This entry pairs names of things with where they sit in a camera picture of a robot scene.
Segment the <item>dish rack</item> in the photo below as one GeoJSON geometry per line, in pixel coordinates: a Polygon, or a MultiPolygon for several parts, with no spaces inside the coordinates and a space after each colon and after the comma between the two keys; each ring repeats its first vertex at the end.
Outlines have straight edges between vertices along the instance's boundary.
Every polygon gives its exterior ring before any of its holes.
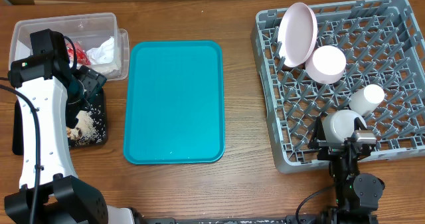
{"type": "Polygon", "coordinates": [[[425,155],[425,42],[407,0],[358,0],[309,6],[317,18],[316,47],[341,49],[347,66],[334,84],[319,84],[302,66],[289,69],[277,42],[288,8],[260,11],[251,34],[267,109],[267,126],[276,168],[282,173],[327,168],[307,147],[314,120],[347,109],[350,95],[368,85],[385,91],[385,100],[365,117],[378,144],[371,160],[425,155]]]}

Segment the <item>white cup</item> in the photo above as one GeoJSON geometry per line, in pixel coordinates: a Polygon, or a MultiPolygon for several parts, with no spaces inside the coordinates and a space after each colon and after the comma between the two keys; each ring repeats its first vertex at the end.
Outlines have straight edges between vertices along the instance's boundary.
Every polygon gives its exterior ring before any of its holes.
{"type": "Polygon", "coordinates": [[[352,111],[361,116],[366,116],[378,108],[384,100],[384,90],[376,84],[370,84],[351,95],[351,101],[348,104],[352,111]]]}

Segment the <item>black cable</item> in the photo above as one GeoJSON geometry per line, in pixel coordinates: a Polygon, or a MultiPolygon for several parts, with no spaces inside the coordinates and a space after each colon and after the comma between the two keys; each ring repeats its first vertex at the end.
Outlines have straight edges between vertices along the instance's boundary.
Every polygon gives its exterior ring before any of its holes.
{"type": "Polygon", "coordinates": [[[33,204],[31,205],[31,213],[29,217],[29,223],[33,224],[35,223],[35,212],[37,210],[37,203],[38,203],[38,197],[39,197],[39,185],[40,185],[40,174],[41,174],[41,157],[40,157],[40,123],[39,118],[37,116],[37,110],[35,109],[33,103],[23,94],[16,91],[13,88],[6,87],[4,85],[0,84],[0,88],[6,91],[9,91],[13,94],[16,94],[19,96],[19,98],[22,98],[31,109],[31,113],[33,114],[34,118],[34,125],[35,125],[35,183],[34,183],[34,195],[33,195],[33,204]]]}
{"type": "Polygon", "coordinates": [[[315,193],[311,194],[310,196],[308,196],[307,198],[305,198],[298,206],[297,211],[295,212],[295,219],[297,219],[298,224],[301,224],[301,221],[299,220],[299,211],[301,210],[301,207],[308,202],[308,200],[310,200],[311,198],[322,194],[326,191],[329,191],[330,189],[334,188],[338,183],[334,183],[332,185],[330,185],[329,187],[325,187],[322,190],[316,191],[315,193]]]}
{"type": "Polygon", "coordinates": [[[350,173],[351,173],[351,147],[347,150],[348,151],[348,157],[349,157],[349,159],[348,159],[348,164],[347,164],[347,167],[348,167],[348,170],[347,170],[347,175],[345,176],[345,179],[342,179],[341,181],[338,181],[338,182],[335,182],[334,184],[332,184],[332,185],[330,185],[329,187],[325,187],[325,188],[323,188],[323,189],[321,189],[321,190],[319,190],[319,191],[316,191],[315,193],[313,193],[313,194],[311,194],[310,196],[308,196],[307,198],[305,198],[300,204],[299,204],[299,206],[298,206],[298,208],[297,208],[297,211],[295,212],[295,219],[297,220],[297,223],[298,224],[302,224],[301,223],[301,221],[299,220],[299,211],[301,210],[301,207],[306,203],[306,202],[308,202],[311,198],[313,198],[313,197],[315,197],[315,196],[317,196],[317,195],[319,195],[319,194],[322,194],[322,193],[324,193],[324,192],[326,192],[326,191],[328,191],[329,189],[332,189],[332,188],[334,188],[334,187],[336,187],[337,185],[339,185],[339,184],[344,184],[346,181],[347,181],[347,178],[348,178],[348,176],[350,175],[350,173]]]}
{"type": "Polygon", "coordinates": [[[71,44],[74,49],[74,62],[72,63],[71,72],[74,72],[77,69],[77,50],[75,49],[74,43],[69,39],[69,37],[64,36],[64,38],[71,44]]]}

